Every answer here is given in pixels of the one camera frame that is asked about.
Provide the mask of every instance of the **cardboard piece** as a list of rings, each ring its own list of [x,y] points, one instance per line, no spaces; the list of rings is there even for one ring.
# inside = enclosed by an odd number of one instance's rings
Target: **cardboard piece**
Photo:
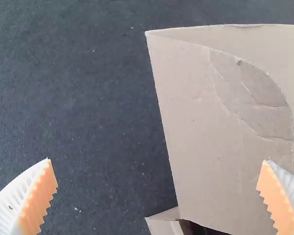
[[[178,207],[145,218],[151,235],[192,235],[189,221],[180,219]]]
[[[294,25],[146,37],[180,218],[232,235],[275,234],[255,187],[269,156],[294,172]]]

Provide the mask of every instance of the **torn cardboard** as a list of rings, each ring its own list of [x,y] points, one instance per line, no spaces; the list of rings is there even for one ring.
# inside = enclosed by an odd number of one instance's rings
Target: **torn cardboard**
[[[294,25],[146,37],[180,218],[232,235],[275,234],[255,187],[269,156],[294,172]]]

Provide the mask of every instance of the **floor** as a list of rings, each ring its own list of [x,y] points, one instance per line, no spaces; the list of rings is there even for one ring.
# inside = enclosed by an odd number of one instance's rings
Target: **floor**
[[[176,205],[144,31],[294,24],[294,0],[0,0],[0,190],[50,157],[43,235],[148,235]]]

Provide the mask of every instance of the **orange rubber pad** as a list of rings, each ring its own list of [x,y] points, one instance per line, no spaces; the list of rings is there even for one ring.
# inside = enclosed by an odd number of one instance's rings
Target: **orange rubber pad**
[[[43,217],[48,214],[47,208],[51,206],[49,202],[53,199],[53,194],[57,193],[58,183],[50,159],[34,184],[19,216],[19,226],[24,235],[41,232]]]
[[[264,198],[274,220],[273,227],[277,235],[294,234],[294,210],[275,173],[266,161],[263,161],[256,189]]]

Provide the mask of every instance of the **cardboard box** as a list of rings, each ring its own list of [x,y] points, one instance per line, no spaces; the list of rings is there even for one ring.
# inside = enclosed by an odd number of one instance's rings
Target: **cardboard box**
[[[294,172],[294,25],[146,37],[180,218],[232,235],[275,234],[255,187],[269,157]]]

